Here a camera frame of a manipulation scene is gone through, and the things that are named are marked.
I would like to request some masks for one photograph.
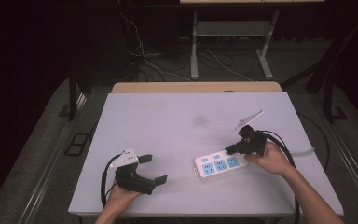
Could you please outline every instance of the power strip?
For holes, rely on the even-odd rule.
[[[194,173],[202,179],[209,179],[213,176],[231,173],[243,169],[248,161],[241,154],[228,155],[225,150],[215,152],[195,159],[196,167]]]

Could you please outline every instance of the power socket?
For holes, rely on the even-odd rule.
[[[228,155],[225,150],[215,152],[195,159],[194,173],[202,179],[227,174],[248,165],[248,161],[241,154]]]

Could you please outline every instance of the wire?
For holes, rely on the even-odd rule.
[[[322,130],[321,127],[319,127],[313,120],[311,120],[310,118],[308,118],[307,116],[301,114],[301,113],[298,113],[297,114],[301,117],[303,117],[304,119],[307,119],[310,123],[312,123],[318,130],[319,132],[321,132],[322,136],[324,137],[324,141],[326,143],[326,161],[324,163],[324,170],[326,171],[327,170],[327,167],[328,167],[328,164],[330,162],[330,152],[331,152],[331,149],[330,149],[330,145],[328,144],[328,140],[327,140],[327,136],[325,135],[324,131]]]
[[[236,75],[238,75],[238,76],[240,76],[240,77],[244,77],[244,78],[248,79],[249,81],[252,81],[250,78],[248,78],[248,77],[246,77],[246,76],[244,76],[244,75],[241,75],[241,74],[239,74],[239,73],[237,73],[237,72],[234,72],[234,71],[232,71],[231,69],[227,68],[212,52],[210,52],[209,50],[206,50],[206,51],[207,51],[208,53],[212,54],[212,56],[214,56],[215,59],[216,59],[224,68],[226,68],[226,70],[228,70],[229,72],[234,73],[234,74],[236,74]]]
[[[107,197],[107,194],[115,187],[116,184],[117,184],[117,182],[114,183],[114,184],[112,185],[112,187],[110,187],[110,189],[106,192],[105,197]]]
[[[141,53],[142,53],[142,56],[145,60],[145,62],[147,62],[149,65],[151,65],[153,68],[155,68],[157,71],[159,71],[161,74],[166,74],[166,75],[169,75],[169,76],[173,76],[173,77],[179,77],[181,80],[183,81],[191,81],[191,79],[188,79],[188,78],[184,78],[184,77],[181,77],[175,73],[169,73],[169,72],[164,72],[164,71],[161,71],[159,70],[155,65],[153,65],[150,61],[147,60],[146,56],[145,56],[145,51],[144,51],[144,43],[142,42],[141,38],[139,37],[139,33],[138,33],[138,27],[132,23],[129,19],[127,19],[121,12],[119,13],[120,16],[125,20],[127,21],[129,24],[131,24],[134,28],[135,28],[135,33],[136,33],[136,36],[137,36],[137,39],[139,41],[139,47],[138,49],[141,50]]]
[[[117,159],[121,154],[116,155],[110,161],[106,164],[106,167],[103,171],[103,177],[101,179],[101,202],[103,204],[103,207],[106,205],[106,192],[105,192],[105,185],[106,185],[106,176],[107,176],[107,170],[109,169],[110,163],[112,163],[115,159]]]
[[[141,65],[146,66],[146,67],[149,67],[149,68],[153,68],[153,67],[151,67],[151,66],[149,66],[149,65],[147,65],[147,64],[141,64]],[[161,82],[160,80],[156,80],[153,76],[148,75],[148,74],[146,73],[146,71],[143,71],[143,70],[141,70],[141,69],[138,69],[138,70],[139,70],[140,72],[142,72],[145,76],[148,76],[148,77],[152,78],[154,81],[156,81],[156,82]],[[161,76],[162,81],[165,82],[164,76],[163,76],[159,71],[157,71],[157,72],[158,72],[159,75]]]

